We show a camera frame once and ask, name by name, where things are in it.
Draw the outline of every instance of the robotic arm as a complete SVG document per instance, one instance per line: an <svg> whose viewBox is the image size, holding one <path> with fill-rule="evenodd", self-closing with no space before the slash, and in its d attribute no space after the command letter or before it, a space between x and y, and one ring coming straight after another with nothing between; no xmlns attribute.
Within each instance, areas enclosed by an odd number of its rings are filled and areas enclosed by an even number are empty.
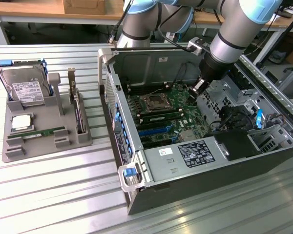
<svg viewBox="0 0 293 234"><path fill-rule="evenodd" d="M130 1L125 0L125 7ZM117 46L148 47L150 32L157 30L179 6L185 7L163 25L163 31L186 31L193 20L194 7L217 9L225 22L210 45L210 53L199 65L200 77L190 88L190 97L196 100L213 80L222 79L281 3L282 0L133 0Z"/></svg>

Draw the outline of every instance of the white label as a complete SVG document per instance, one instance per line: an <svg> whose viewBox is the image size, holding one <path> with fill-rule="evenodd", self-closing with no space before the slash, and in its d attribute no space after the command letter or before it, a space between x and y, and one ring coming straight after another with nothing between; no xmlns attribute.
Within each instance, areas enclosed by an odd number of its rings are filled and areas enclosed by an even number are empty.
<svg viewBox="0 0 293 234"><path fill-rule="evenodd" d="M165 117L151 118L150 121L163 120Z"/></svg>
<svg viewBox="0 0 293 234"><path fill-rule="evenodd" d="M23 136L22 138L25 139L31 139L31 138L37 138L37 137L41 137L42 134L38 133L38 134L34 134L34 135L30 135L30 136Z"/></svg>
<svg viewBox="0 0 293 234"><path fill-rule="evenodd" d="M159 58L158 61L159 62L167 62L168 61L168 57Z"/></svg>
<svg viewBox="0 0 293 234"><path fill-rule="evenodd" d="M161 156L172 154L171 148L161 149L159 150L159 152Z"/></svg>
<svg viewBox="0 0 293 234"><path fill-rule="evenodd" d="M21 103L43 101L43 94L38 81L14 83L13 88Z"/></svg>

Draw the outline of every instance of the wooden table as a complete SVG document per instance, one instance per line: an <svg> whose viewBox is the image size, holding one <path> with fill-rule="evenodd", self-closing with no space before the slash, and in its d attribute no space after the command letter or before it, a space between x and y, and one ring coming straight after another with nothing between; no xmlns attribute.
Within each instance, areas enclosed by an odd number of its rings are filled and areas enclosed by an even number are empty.
<svg viewBox="0 0 293 234"><path fill-rule="evenodd" d="M2 22L27 22L27 23L67 23L67 24L105 24L115 25L123 13L123 0L106 0L106 14L76 15L65 14L62 0L13 0L13 2L0 2L0 44L8 44L5 31L1 27ZM270 31L273 35L266 43L255 62L260 61L271 49L276 40L293 21L279 18L272 24ZM192 27L207 29L219 29L220 25L214 14L200 12L195 14L195 24Z"/></svg>

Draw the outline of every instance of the green circuit board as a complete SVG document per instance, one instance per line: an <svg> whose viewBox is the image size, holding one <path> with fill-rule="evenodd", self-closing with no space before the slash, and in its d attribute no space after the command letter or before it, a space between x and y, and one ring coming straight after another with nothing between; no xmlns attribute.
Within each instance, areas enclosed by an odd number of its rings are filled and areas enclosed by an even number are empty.
<svg viewBox="0 0 293 234"><path fill-rule="evenodd" d="M165 92L127 96L127 102L139 132L168 127L165 133L140 136L145 149L183 142L182 132L192 130L197 139L208 131L209 125L196 105L188 102L189 93L182 84Z"/></svg>

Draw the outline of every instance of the metal slotted surface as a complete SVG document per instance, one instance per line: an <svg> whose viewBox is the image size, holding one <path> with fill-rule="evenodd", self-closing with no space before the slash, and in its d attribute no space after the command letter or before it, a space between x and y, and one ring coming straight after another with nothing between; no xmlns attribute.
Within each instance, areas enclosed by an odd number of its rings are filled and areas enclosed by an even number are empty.
<svg viewBox="0 0 293 234"><path fill-rule="evenodd" d="M86 148L8 164L0 155L0 234L293 233L293 158L268 174L127 216L99 99L103 46L0 46L0 59L46 59L62 76L62 93L75 67L93 137ZM0 82L0 154L5 97Z"/></svg>

